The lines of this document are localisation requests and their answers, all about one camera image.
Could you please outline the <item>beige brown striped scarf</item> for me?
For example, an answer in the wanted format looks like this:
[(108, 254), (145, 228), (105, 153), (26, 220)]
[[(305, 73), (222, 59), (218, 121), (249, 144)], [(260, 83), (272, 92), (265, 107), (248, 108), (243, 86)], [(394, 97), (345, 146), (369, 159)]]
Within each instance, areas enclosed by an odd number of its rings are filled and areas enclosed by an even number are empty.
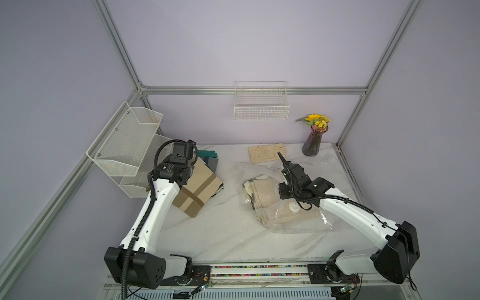
[(195, 218), (205, 204), (223, 188), (223, 182), (199, 159), (193, 174), (175, 197), (172, 205), (190, 218)]

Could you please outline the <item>dark grey garment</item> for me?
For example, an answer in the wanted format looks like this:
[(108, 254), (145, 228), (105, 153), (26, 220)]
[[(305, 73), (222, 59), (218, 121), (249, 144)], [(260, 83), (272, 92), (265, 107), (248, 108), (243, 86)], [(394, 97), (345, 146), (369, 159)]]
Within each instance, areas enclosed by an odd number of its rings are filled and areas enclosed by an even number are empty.
[(216, 157), (204, 157), (202, 159), (205, 162), (205, 165), (213, 172), (215, 173), (218, 167), (218, 158)]

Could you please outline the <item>cream knitted scarf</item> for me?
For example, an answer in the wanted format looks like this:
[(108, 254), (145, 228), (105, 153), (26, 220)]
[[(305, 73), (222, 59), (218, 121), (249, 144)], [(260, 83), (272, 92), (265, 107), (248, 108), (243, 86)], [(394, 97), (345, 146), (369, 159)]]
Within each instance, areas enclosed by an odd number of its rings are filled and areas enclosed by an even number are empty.
[(243, 183), (242, 188), (249, 201), (253, 215), (266, 228), (270, 230), (285, 230), (303, 222), (321, 217), (321, 212), (311, 209), (293, 214), (288, 204), (295, 199), (281, 199), (278, 189), (280, 182), (270, 176), (262, 175), (249, 179)]

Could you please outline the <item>clear plastic vacuum bag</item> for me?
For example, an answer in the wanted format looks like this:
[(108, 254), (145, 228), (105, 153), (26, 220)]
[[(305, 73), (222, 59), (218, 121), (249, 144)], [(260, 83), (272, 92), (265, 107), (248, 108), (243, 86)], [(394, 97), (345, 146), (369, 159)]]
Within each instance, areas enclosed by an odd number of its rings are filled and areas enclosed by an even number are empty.
[(241, 209), (272, 233), (324, 233), (339, 231), (343, 221), (331, 212), (295, 199), (281, 199), (279, 185), (285, 182), (280, 160), (237, 165), (236, 192)]

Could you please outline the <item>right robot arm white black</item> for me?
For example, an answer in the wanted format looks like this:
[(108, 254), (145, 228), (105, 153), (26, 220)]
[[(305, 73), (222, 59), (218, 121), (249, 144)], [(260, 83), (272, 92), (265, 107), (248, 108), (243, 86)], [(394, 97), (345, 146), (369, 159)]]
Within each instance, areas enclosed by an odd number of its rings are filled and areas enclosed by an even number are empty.
[(365, 274), (378, 274), (398, 285), (411, 280), (411, 270), (420, 258), (417, 230), (411, 223), (382, 217), (348, 198), (332, 182), (322, 177), (312, 180), (304, 167), (284, 156), (279, 158), (284, 176), (284, 182), (279, 184), (281, 199), (294, 199), (305, 211), (319, 208), (330, 212), (373, 244), (365, 251), (336, 251), (325, 263), (322, 277), (332, 283)]

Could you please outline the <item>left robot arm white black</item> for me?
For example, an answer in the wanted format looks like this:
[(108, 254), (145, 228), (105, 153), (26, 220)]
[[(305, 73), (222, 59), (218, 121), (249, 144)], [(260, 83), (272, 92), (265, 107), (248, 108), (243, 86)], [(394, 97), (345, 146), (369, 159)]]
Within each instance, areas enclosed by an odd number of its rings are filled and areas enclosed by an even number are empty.
[(173, 139), (156, 151), (153, 168), (147, 174), (149, 193), (132, 230), (118, 247), (109, 247), (104, 255), (111, 276), (121, 285), (122, 299), (128, 298), (130, 286), (155, 290), (171, 278), (181, 283), (191, 280), (190, 257), (160, 257), (155, 252), (167, 212), (193, 175), (197, 160), (198, 149), (192, 140)]

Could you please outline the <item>white vacuum bag valve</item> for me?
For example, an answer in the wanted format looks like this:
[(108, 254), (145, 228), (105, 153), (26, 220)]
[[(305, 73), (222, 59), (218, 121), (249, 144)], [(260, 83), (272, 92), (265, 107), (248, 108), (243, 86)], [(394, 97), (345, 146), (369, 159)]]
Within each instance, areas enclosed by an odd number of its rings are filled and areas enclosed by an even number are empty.
[(288, 208), (292, 212), (292, 214), (299, 213), (301, 210), (300, 205), (294, 201), (289, 202)]

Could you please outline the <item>beige leather gloves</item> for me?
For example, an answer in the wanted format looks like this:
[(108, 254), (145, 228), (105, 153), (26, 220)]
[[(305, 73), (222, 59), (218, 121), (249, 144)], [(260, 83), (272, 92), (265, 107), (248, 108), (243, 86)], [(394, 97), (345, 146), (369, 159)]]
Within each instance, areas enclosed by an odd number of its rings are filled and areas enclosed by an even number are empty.
[(287, 149), (284, 144), (264, 144), (248, 147), (247, 149), (250, 161), (252, 163), (266, 163), (280, 160), (278, 153), (286, 156)]

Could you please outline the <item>green work glove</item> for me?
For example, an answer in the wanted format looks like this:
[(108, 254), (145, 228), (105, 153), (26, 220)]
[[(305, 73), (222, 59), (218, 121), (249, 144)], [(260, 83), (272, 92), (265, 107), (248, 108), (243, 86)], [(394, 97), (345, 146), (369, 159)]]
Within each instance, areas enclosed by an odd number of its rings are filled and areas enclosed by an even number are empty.
[(199, 150), (197, 154), (200, 158), (218, 158), (218, 154), (216, 151)]

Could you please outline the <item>purple glass vase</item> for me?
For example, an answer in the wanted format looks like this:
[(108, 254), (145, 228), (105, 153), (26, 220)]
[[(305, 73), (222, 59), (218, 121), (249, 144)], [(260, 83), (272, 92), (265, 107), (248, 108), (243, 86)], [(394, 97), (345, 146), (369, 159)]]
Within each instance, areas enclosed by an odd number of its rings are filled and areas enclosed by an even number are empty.
[(329, 130), (329, 127), (311, 126), (311, 131), (307, 140), (302, 146), (302, 153), (307, 157), (316, 156), (320, 152), (320, 146), (323, 135)]

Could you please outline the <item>yellow flower bouquet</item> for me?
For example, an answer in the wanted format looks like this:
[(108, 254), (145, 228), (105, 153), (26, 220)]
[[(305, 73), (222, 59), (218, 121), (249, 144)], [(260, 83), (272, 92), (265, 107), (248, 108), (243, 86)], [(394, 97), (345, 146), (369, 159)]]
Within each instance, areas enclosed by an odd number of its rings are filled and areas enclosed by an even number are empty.
[(298, 122), (311, 126), (314, 130), (324, 131), (328, 129), (331, 119), (322, 114), (309, 114), (295, 121), (295, 123)]

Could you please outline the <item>white mesh two-tier shelf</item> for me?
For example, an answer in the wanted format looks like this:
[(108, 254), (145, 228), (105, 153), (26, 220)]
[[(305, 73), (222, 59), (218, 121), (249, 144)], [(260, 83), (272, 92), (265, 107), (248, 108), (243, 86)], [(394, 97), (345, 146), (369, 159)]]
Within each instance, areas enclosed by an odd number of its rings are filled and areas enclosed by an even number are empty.
[(148, 195), (153, 156), (169, 140), (160, 134), (162, 118), (160, 112), (124, 102), (86, 151), (129, 198)]

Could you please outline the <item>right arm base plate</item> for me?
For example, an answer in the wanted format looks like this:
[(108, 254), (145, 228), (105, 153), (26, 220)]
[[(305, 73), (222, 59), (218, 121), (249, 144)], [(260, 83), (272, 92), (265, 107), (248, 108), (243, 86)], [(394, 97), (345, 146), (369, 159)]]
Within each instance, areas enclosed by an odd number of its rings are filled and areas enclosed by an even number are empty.
[(338, 267), (326, 263), (308, 264), (307, 273), (313, 285), (360, 284), (360, 277), (358, 275), (346, 275), (342, 273)]

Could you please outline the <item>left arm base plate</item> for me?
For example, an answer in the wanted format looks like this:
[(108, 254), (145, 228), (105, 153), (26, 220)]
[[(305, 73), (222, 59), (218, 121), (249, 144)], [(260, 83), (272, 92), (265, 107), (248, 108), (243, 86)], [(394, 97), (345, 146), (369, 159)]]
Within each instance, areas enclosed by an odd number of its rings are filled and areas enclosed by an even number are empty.
[(182, 276), (170, 277), (161, 282), (161, 286), (199, 286), (211, 276), (211, 266), (193, 265)]

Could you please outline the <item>aluminium mounting rail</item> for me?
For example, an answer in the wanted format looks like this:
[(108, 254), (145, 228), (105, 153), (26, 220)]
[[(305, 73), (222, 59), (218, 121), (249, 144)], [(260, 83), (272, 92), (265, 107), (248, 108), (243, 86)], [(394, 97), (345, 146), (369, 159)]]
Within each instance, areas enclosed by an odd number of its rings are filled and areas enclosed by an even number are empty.
[[(206, 278), (203, 283), (209, 281), (214, 285), (253, 285), (253, 286), (266, 286), (266, 285), (312, 285), (308, 275), (308, 264), (323, 264), (333, 265), (332, 262), (280, 262), (280, 263), (247, 263), (247, 264), (189, 264), (188, 268), (193, 265), (211, 266), (211, 276)], [(358, 275), (360, 283), (354, 284), (319, 284), (322, 286), (345, 286), (354, 285), (359, 287), (360, 285), (379, 284), (379, 285), (391, 285), (392, 282), (388, 281), (380, 274), (366, 274), (355, 272), (352, 275)], [(159, 275), (153, 276), (154, 284), (152, 289), (161, 287), (162, 280)]]

